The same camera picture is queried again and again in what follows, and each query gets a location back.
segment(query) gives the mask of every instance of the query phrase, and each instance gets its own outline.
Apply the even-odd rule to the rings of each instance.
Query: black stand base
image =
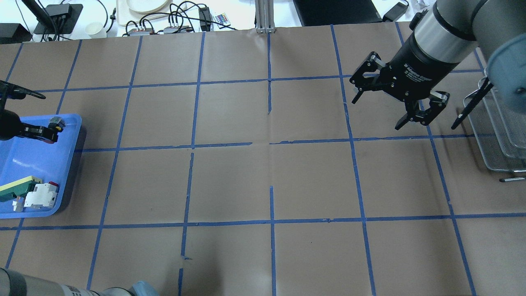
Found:
[[[71,5],[71,16],[66,19],[66,22],[64,23],[64,26],[62,27],[62,30],[58,32],[59,34],[71,34],[73,32],[73,28],[75,28],[75,25],[77,24],[78,17],[80,15],[80,12],[82,11],[83,5],[82,4],[70,4]],[[53,30],[48,30],[42,23],[38,23],[35,28],[35,32],[33,34],[53,34]]]

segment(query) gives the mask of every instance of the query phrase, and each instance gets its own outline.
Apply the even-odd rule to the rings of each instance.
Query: white plate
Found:
[[[169,0],[126,0],[131,10],[144,14],[161,9],[168,1]]]

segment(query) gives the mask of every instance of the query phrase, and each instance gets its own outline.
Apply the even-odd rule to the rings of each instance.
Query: yellow block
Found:
[[[20,185],[20,184],[28,182],[28,181],[34,181],[34,182],[37,182],[37,183],[42,183],[42,179],[34,177],[34,176],[29,176],[29,177],[22,178],[20,180],[16,180],[16,181],[11,182],[9,184],[5,184],[5,185],[0,186],[0,191],[8,189],[8,188],[11,188],[11,187],[14,187],[16,185]]]

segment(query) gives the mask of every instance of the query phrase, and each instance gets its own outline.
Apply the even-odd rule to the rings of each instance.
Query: white cup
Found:
[[[90,23],[86,26],[86,34],[90,38],[106,38],[106,30],[104,30],[104,25],[100,22]]]

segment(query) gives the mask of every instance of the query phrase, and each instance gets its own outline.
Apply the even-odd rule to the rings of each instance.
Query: blue plastic bin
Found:
[[[47,126],[54,116],[56,115],[29,116],[20,119],[29,124]],[[52,209],[24,208],[22,212],[14,212],[12,200],[0,202],[0,219],[50,216],[62,204],[66,188],[72,185],[67,184],[67,181],[82,119],[78,114],[58,116],[64,119],[66,127],[58,134],[57,143],[47,144],[19,137],[0,141],[0,185],[31,175],[41,178],[44,183],[53,181],[59,185],[55,206]]]

